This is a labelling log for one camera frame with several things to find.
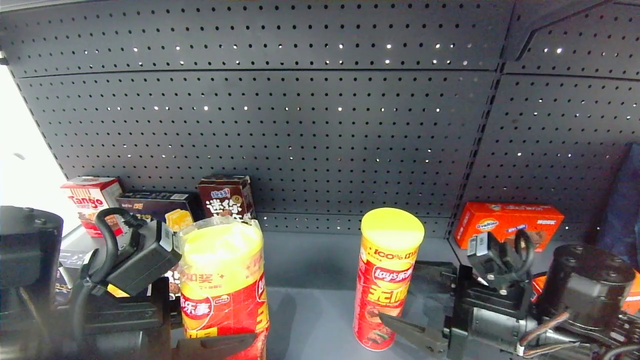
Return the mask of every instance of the red chip can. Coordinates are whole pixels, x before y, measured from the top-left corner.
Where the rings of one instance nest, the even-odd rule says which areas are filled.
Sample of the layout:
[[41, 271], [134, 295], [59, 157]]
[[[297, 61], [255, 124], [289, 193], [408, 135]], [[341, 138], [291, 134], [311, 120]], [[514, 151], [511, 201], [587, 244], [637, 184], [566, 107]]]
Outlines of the red chip can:
[[396, 334], [378, 315], [402, 314], [424, 226], [406, 211], [380, 208], [365, 214], [361, 229], [353, 333], [365, 348], [382, 351]]

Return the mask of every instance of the potato chip canister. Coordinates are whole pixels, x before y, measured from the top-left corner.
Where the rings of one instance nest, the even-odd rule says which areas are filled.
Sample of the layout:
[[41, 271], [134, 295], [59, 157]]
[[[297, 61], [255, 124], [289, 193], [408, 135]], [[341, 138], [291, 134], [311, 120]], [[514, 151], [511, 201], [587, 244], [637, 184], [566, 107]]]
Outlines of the potato chip canister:
[[424, 226], [404, 210], [380, 208], [366, 213], [360, 228], [353, 333], [365, 348], [381, 351], [393, 344], [396, 334], [378, 314], [401, 315]]
[[180, 306], [188, 338], [257, 333], [227, 360], [264, 360], [269, 329], [262, 232], [256, 220], [201, 220], [179, 234]]

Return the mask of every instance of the perforated metal panel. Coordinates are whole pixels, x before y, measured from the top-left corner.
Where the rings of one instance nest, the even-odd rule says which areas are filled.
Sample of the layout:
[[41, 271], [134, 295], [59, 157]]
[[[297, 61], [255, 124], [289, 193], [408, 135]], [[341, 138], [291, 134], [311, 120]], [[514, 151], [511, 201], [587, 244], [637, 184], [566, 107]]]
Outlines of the perforated metal panel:
[[193, 190], [252, 176], [259, 211], [451, 215], [489, 72], [145, 72], [19, 79], [65, 174]]
[[465, 199], [555, 204], [595, 226], [639, 139], [639, 99], [635, 81], [503, 76]]
[[[515, 22], [536, 15], [518, 13]], [[539, 30], [506, 71], [640, 79], [639, 49], [640, 2], [610, 3]]]
[[249, 174], [286, 231], [357, 232], [397, 206], [439, 236], [466, 200], [596, 224], [640, 131], [637, 83], [612, 79], [639, 78], [640, 7], [567, 17], [501, 63], [512, 7], [101, 1], [3, 13], [0, 44], [69, 177], [192, 190]]
[[98, 1], [7, 13], [0, 40], [18, 77], [193, 69], [493, 70], [512, 7], [505, 0]]
[[[359, 234], [362, 215], [258, 213], [260, 226], [267, 231]], [[448, 219], [420, 217], [428, 238], [441, 238]]]

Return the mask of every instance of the chocolate snack box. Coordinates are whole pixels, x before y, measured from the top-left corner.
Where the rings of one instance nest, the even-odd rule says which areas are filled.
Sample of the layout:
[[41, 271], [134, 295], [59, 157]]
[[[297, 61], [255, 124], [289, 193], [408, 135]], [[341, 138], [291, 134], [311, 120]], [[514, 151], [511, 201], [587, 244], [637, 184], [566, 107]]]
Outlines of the chocolate snack box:
[[248, 176], [210, 175], [198, 183], [206, 217], [231, 216], [255, 219], [255, 206]]
[[[180, 231], [203, 217], [200, 200], [195, 193], [131, 191], [119, 196], [117, 201], [121, 208], [137, 217], [147, 221], [162, 221], [173, 231]], [[180, 295], [177, 267], [174, 266], [165, 274], [169, 278], [171, 300]], [[118, 296], [117, 290], [111, 292]]]

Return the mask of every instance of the chip canister wrapped in plastic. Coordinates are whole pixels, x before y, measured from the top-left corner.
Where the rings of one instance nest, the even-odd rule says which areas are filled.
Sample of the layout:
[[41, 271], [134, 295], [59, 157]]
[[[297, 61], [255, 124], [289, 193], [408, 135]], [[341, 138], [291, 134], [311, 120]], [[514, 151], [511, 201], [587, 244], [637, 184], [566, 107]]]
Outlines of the chip canister wrapped in plastic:
[[269, 329], [262, 231], [258, 221], [201, 220], [179, 233], [180, 305], [185, 335], [257, 333], [229, 360], [264, 360]]

